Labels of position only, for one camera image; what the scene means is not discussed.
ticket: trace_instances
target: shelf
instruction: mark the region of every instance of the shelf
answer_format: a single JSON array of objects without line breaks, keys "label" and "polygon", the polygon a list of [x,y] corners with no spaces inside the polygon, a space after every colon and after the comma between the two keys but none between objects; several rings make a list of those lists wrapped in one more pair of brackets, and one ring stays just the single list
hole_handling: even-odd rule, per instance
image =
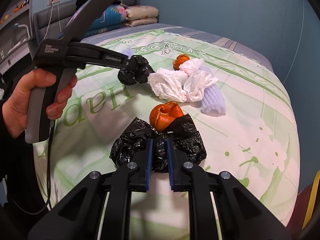
[{"label": "shelf", "polygon": [[21,15],[22,13],[24,13],[25,11],[29,10],[30,8],[30,3],[27,4],[26,6],[22,7],[19,11],[13,13],[7,20],[4,21],[4,23],[2,23],[0,25],[0,31],[10,22],[12,22],[12,20],[14,20],[16,17],[18,17],[19,15]]},{"label": "shelf", "polygon": [[21,42],[21,44],[16,47],[14,50],[12,50],[9,54],[7,54],[3,59],[0,59],[0,64],[6,60],[12,53],[14,53],[17,49],[19,49],[20,47],[22,47],[25,43],[31,41],[32,39],[34,39],[34,37],[31,37],[31,38],[27,38],[25,41]]}]

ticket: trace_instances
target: folded blanket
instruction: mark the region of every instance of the folded blanket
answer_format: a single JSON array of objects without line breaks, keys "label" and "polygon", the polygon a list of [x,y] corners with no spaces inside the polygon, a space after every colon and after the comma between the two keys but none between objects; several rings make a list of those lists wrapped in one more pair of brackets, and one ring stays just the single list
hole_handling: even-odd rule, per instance
[{"label": "folded blanket", "polygon": [[111,5],[91,24],[89,31],[121,24],[125,21],[126,16],[127,13],[123,6]]},{"label": "folded blanket", "polygon": [[145,25],[145,24],[151,24],[151,23],[157,23],[157,18],[145,18],[145,19],[137,19],[133,21],[128,21],[122,24],[124,27],[135,27],[138,25]]},{"label": "folded blanket", "polygon": [[142,18],[151,18],[157,17],[159,15],[159,10],[153,6],[130,6],[126,9],[127,12],[127,21],[142,19]]},{"label": "folded blanket", "polygon": [[116,24],[116,25],[112,25],[112,26],[109,26],[109,27],[90,30],[90,31],[87,31],[87,33],[84,35],[84,38],[90,37],[90,36],[93,36],[93,35],[96,35],[96,34],[100,34],[100,33],[105,33],[105,32],[108,32],[108,31],[115,30],[115,29],[119,29],[119,28],[121,28],[121,24]]}]

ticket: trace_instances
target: bedsheet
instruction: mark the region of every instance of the bedsheet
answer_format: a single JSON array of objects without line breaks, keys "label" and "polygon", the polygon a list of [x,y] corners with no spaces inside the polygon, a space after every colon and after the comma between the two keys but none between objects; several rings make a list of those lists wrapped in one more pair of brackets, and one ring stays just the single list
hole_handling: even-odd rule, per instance
[{"label": "bedsheet", "polygon": [[[257,60],[205,41],[164,30],[110,38],[98,44],[122,51],[131,47],[153,69],[172,69],[181,53],[205,60],[219,78],[227,114],[200,112],[201,103],[179,103],[199,130],[209,172],[230,171],[284,225],[292,214],[299,183],[299,142],[290,99],[278,78]],[[148,84],[125,87],[118,70],[87,65],[57,120],[52,144],[52,204],[89,172],[116,169],[113,142],[139,117],[148,121],[157,98]],[[46,200],[47,142],[34,144],[39,187]],[[182,240],[188,236],[188,196],[170,190],[168,174],[154,173],[148,193],[132,194],[130,239]]]},{"label": "bedsheet", "polygon": [[129,35],[133,33],[138,33],[138,32],[147,31],[147,30],[154,30],[154,29],[161,29],[169,33],[180,34],[180,35],[191,37],[197,40],[206,41],[208,43],[212,43],[220,47],[228,48],[230,50],[233,50],[234,52],[243,54],[249,58],[257,60],[262,65],[264,65],[268,70],[273,72],[272,65],[265,56],[256,52],[253,49],[250,49],[240,44],[237,41],[233,41],[231,39],[221,37],[219,35],[207,33],[204,31],[198,31],[195,29],[169,25],[169,24],[154,23],[154,24],[148,24],[148,25],[142,25],[142,26],[136,26],[136,27],[125,27],[125,28],[121,28],[111,32],[103,33],[101,35],[95,35],[90,38],[83,39],[83,41],[87,43],[98,44],[107,39],[112,39],[119,36],[124,36],[124,35]]}]

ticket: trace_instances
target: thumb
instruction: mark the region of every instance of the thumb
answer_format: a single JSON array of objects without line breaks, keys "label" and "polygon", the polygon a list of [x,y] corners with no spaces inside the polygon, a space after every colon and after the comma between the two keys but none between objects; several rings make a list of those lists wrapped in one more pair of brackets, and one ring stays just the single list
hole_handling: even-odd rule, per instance
[{"label": "thumb", "polygon": [[15,90],[28,93],[34,87],[50,87],[56,82],[56,76],[41,68],[37,68],[24,75],[18,82]]}]

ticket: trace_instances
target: metal screw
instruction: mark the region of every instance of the metal screw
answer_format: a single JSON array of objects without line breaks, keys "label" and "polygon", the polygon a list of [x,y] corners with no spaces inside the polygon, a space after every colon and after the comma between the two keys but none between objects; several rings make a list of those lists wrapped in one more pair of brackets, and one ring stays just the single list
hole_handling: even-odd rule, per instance
[{"label": "metal screw", "polygon": [[91,178],[91,179],[96,179],[97,177],[99,177],[100,176],[100,174],[99,174],[99,172],[97,172],[97,171],[92,171],[92,172],[90,172],[90,174],[89,174],[89,177]]},{"label": "metal screw", "polygon": [[191,168],[193,167],[193,163],[191,163],[191,162],[185,162],[185,163],[183,164],[183,166],[184,166],[186,169],[191,169]]},{"label": "metal screw", "polygon": [[227,172],[227,171],[221,172],[220,176],[221,176],[223,179],[230,179],[230,177],[231,177],[230,173]]},{"label": "metal screw", "polygon": [[127,164],[127,167],[128,167],[129,169],[135,169],[137,166],[138,166],[138,165],[137,165],[137,163],[135,163],[135,162],[130,162],[130,163]]}]

